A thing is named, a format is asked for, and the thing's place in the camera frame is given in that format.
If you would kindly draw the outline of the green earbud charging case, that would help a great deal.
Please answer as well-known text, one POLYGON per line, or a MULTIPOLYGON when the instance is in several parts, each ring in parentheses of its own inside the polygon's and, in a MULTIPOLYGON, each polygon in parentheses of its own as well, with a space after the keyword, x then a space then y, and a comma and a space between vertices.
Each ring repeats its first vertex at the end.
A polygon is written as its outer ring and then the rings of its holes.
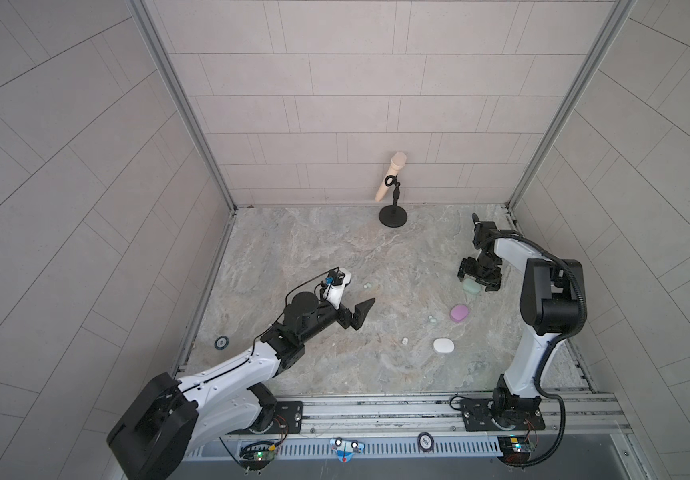
POLYGON ((463 280, 462 288, 468 295, 477 295, 482 290, 482 286, 471 278, 465 278, 463 280))

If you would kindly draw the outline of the purple earbud charging case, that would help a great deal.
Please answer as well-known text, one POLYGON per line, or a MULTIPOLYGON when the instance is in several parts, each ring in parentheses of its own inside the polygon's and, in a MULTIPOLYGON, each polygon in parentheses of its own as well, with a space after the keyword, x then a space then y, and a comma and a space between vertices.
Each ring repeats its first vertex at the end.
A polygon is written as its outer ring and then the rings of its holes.
POLYGON ((457 304, 449 312, 450 319, 455 323, 464 321, 470 314, 470 310, 465 304, 457 304))

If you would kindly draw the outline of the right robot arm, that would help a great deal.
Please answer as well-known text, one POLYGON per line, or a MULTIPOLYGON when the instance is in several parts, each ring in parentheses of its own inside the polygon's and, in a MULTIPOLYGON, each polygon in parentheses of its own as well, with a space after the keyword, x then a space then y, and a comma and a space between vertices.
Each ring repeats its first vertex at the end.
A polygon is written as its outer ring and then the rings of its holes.
POLYGON ((502 283, 502 264, 523 274, 519 312, 524 329, 516 354, 500 375, 490 399, 458 398, 450 405, 462 415, 467 431, 544 428, 540 403, 556 399, 542 387, 542 377, 558 345, 577 335, 587 320, 583 267, 559 258, 514 230, 472 216, 477 257, 464 258, 459 280, 473 280, 487 292, 502 283))

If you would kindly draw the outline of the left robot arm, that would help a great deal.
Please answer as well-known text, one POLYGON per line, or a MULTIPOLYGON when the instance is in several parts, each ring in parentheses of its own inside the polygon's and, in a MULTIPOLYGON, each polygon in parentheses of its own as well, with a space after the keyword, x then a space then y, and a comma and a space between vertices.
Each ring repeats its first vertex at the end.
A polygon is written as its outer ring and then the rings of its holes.
POLYGON ((359 330, 374 303, 348 309, 298 293, 247 352, 195 375, 151 379, 107 436, 123 473, 166 479, 190 451, 234 431, 265 429, 277 404, 266 381, 291 368, 330 325, 359 330))

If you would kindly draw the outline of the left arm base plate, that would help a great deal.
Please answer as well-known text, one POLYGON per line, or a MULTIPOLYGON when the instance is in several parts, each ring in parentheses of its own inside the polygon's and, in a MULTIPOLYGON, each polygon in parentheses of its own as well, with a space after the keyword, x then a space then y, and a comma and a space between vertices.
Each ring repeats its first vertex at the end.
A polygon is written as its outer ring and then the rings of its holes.
POLYGON ((234 430, 230 435, 299 434, 303 408, 304 403, 301 401, 279 401, 273 413, 264 409, 249 428, 234 430))

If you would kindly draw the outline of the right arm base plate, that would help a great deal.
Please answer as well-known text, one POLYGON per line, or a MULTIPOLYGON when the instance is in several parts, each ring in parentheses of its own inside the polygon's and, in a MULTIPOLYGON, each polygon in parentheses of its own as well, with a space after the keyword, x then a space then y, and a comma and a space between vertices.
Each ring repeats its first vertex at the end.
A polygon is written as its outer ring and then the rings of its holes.
POLYGON ((540 411, 541 400, 537 397, 516 400, 488 398, 461 398, 456 408, 462 415, 465 430, 526 431, 545 429, 540 411))

